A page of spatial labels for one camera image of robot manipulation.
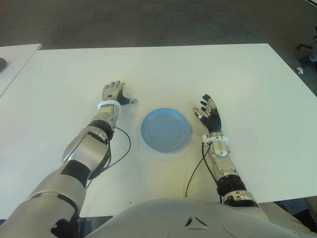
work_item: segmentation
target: robot forearm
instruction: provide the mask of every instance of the robot forearm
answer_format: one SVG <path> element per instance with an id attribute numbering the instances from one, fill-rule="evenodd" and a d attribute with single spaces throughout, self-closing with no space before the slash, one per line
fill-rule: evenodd
<path id="1" fill-rule="evenodd" d="M 212 171 L 216 179 L 217 192 L 224 198 L 224 203 L 233 207 L 258 206 L 252 194 L 246 190 L 234 164 L 230 159 L 229 140 L 221 132 L 221 119 L 216 104 L 212 98 L 205 94 L 201 114 L 193 108 L 196 117 L 209 131 L 203 136 L 203 143 L 210 145 L 209 158 L 212 162 Z"/>
<path id="2" fill-rule="evenodd" d="M 120 82 L 106 85 L 98 114 L 67 146 L 62 166 L 1 225 L 2 238 L 69 238 L 78 232 L 87 180 L 98 176 L 110 157 L 108 144 L 121 109 L 118 101 L 130 102 L 122 95 L 123 86 Z"/>

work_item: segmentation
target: black cable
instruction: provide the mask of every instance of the black cable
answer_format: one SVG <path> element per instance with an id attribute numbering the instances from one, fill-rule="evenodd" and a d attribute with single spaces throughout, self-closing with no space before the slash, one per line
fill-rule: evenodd
<path id="1" fill-rule="evenodd" d="M 122 159 L 129 153 L 129 151 L 130 151 L 130 149 L 131 149 L 131 139 L 130 139 L 129 135 L 128 135 L 124 130 L 120 129 L 119 127 L 116 127 L 116 129 L 121 130 L 121 131 L 128 137 L 128 140 L 129 140 L 129 148 L 128 148 L 127 152 L 126 152 L 120 159 L 118 159 L 116 162 L 114 162 L 112 165 L 110 165 L 110 163 L 111 163 L 111 155 L 110 155 L 107 165 L 101 170 L 100 174 L 101 174 L 102 172 L 106 171 L 107 169 L 109 169 L 110 167 L 114 166 L 114 165 L 115 165 L 116 163 L 118 163 L 120 160 L 122 160 Z M 109 147 L 109 150 L 110 150 L 110 153 L 111 153 L 110 142 L 109 142 L 109 144 L 108 144 L 108 147 Z M 86 190 L 88 189 L 88 187 L 90 186 L 90 184 L 91 184 L 91 182 L 92 182 L 93 180 L 94 180 L 94 179 L 90 180 L 89 184 L 87 185 Z"/>
<path id="2" fill-rule="evenodd" d="M 189 184 L 190 184 L 190 182 L 191 182 L 191 180 L 192 180 L 192 178 L 193 178 L 193 176 L 194 176 L 194 174 L 195 174 L 195 172 L 196 172 L 198 166 L 199 166 L 200 163 L 203 161 L 203 159 L 204 159 L 204 157 L 206 156 L 206 154 L 208 153 L 209 149 L 210 149 L 210 146 L 209 146 L 207 152 L 205 153 L 205 155 L 204 155 L 204 153 L 203 153 L 202 159 L 199 161 L 199 163 L 196 165 L 194 171 L 192 172 L 192 175 L 190 176 L 190 179 L 189 179 L 189 181 L 188 181 L 188 183 L 187 183 L 186 192 L 185 192 L 185 197 L 187 197 L 187 192 L 188 192 Z"/>
<path id="3" fill-rule="evenodd" d="M 211 175 L 211 176 L 212 176 L 212 178 L 213 178 L 213 181 L 214 181 L 214 182 L 215 182 L 215 184 L 217 185 L 217 180 L 216 180 L 216 178 L 214 177 L 214 175 L 213 175 L 213 173 L 212 173 L 211 169 L 209 168 L 209 165 L 207 164 L 207 161 L 206 161 L 206 159 L 205 159 L 205 156 L 206 156 L 206 155 L 204 155 L 204 150 L 203 150 L 203 147 L 204 147 L 204 144 L 202 145 L 202 155 L 203 155 L 203 160 L 204 160 L 204 162 L 205 162 L 205 165 L 206 165 L 207 169 L 209 170 L 210 175 Z M 219 201 L 220 201 L 220 203 L 222 203 L 222 197 L 221 197 L 221 195 L 219 195 Z"/>
<path id="4" fill-rule="evenodd" d="M 204 144 L 202 144 L 202 155 L 203 155 L 203 160 L 204 160 L 204 162 L 205 162 L 205 165 L 206 165 L 207 169 L 209 170 L 210 175 L 211 175 L 212 178 L 213 178 L 213 181 L 217 184 L 217 180 L 216 180 L 216 178 L 214 177 L 214 175 L 213 175 L 211 169 L 209 168 L 209 165 L 207 164 L 207 161 L 206 161 L 206 158 L 205 158 L 205 155 L 204 155 Z"/>
<path id="5" fill-rule="evenodd" d="M 130 149 L 131 149 L 131 139 L 129 137 L 129 135 L 122 129 L 116 127 L 116 129 L 119 129 L 121 130 L 127 137 L 128 137 L 128 140 L 129 140 L 129 149 L 127 150 L 127 152 L 120 158 L 118 159 L 116 162 L 114 162 L 112 165 L 108 166 L 108 167 L 105 167 L 101 170 L 101 173 L 106 171 L 107 169 L 111 168 L 112 166 L 114 166 L 116 163 L 118 163 L 120 160 L 122 160 L 129 152 L 130 152 Z"/>

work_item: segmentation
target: white tabletop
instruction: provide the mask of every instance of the white tabletop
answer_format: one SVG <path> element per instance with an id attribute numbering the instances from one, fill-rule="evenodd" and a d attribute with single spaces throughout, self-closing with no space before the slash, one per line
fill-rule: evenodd
<path id="1" fill-rule="evenodd" d="M 192 107 L 205 93 L 218 106 L 231 159 L 258 202 L 317 195 L 317 99 L 269 45 L 49 50 L 37 51 L 0 99 L 0 218 L 61 165 L 65 147 L 96 114 L 103 86 L 116 80 L 140 102 L 117 121 L 132 148 L 92 182 L 81 216 L 184 196 L 206 133 Z M 161 154 L 140 136 L 144 116 L 161 107 L 178 110 L 191 125 L 180 152 Z M 112 161 L 127 146 L 116 132 Z M 218 201 L 204 166 L 189 196 Z"/>
<path id="2" fill-rule="evenodd" d="M 0 97 L 32 54 L 41 46 L 41 44 L 32 44 L 0 47 L 0 58 L 7 62 L 6 68 L 0 72 Z"/>

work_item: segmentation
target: gray carpet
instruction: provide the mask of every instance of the gray carpet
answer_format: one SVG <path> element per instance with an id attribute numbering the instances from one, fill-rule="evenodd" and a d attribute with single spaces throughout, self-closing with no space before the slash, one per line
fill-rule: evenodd
<path id="1" fill-rule="evenodd" d="M 316 34 L 304 0 L 0 0 L 0 46 L 43 49 L 269 43 L 295 71 Z M 300 76 L 317 95 L 316 70 Z"/>

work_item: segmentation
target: white table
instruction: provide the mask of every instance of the white table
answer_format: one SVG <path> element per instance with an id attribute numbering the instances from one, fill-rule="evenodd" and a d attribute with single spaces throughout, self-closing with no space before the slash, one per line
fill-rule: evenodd
<path id="1" fill-rule="evenodd" d="M 6 68 L 0 72 L 0 97 L 41 44 L 0 47 L 0 58 L 7 61 Z"/>
<path id="2" fill-rule="evenodd" d="M 192 114 L 211 95 L 230 138 L 232 161 L 258 202 L 317 195 L 317 99 L 267 44 L 37 51 L 0 99 L 0 218 L 61 165 L 68 143 L 97 112 L 103 86 L 125 81 L 138 105 L 117 126 L 132 139 L 128 156 L 95 179 L 81 216 L 115 215 L 130 205 L 182 197 L 201 158 L 206 129 Z M 144 116 L 160 107 L 191 125 L 189 144 L 161 154 L 140 136 Z M 113 161 L 125 153 L 122 132 Z M 218 201 L 200 166 L 189 196 Z"/>

